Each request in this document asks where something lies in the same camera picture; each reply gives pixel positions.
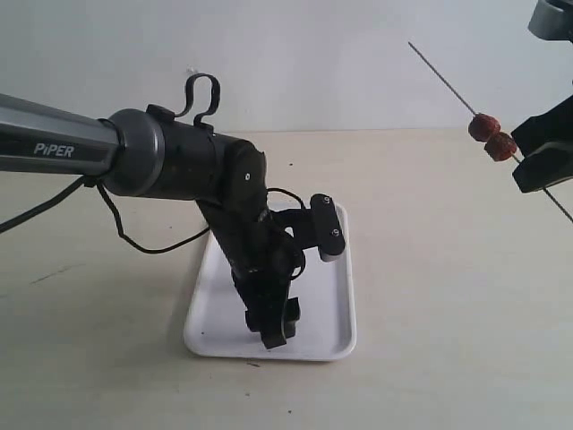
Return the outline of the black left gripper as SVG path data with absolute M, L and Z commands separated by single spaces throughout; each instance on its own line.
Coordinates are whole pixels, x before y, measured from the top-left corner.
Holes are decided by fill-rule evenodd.
M 266 198 L 237 211 L 197 201 L 230 264 L 235 289 L 246 307 L 246 325 L 261 335 L 267 349 L 283 346 L 295 336 L 301 310 L 298 299 L 288 296 L 289 289 L 305 269 L 304 251 L 313 247 L 310 209 L 298 195 L 286 195 L 299 203 L 297 209 L 273 211 Z

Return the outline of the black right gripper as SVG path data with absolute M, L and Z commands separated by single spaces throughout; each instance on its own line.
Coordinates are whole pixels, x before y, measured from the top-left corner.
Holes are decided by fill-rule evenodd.
M 572 179 L 572 97 L 511 132 L 523 159 L 512 176 L 524 193 Z

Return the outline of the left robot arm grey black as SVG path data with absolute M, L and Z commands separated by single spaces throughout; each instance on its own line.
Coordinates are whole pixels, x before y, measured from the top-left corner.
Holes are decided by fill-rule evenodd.
M 57 196 L 4 221 L 3 231 L 83 186 L 105 201 L 195 202 L 230 264 L 248 328 L 265 348 L 295 335 L 300 306 L 289 289 L 304 269 L 304 252 L 269 209 L 266 158 L 251 142 L 177 122 L 157 107 L 91 119 L 3 96 L 1 168 L 74 176 Z

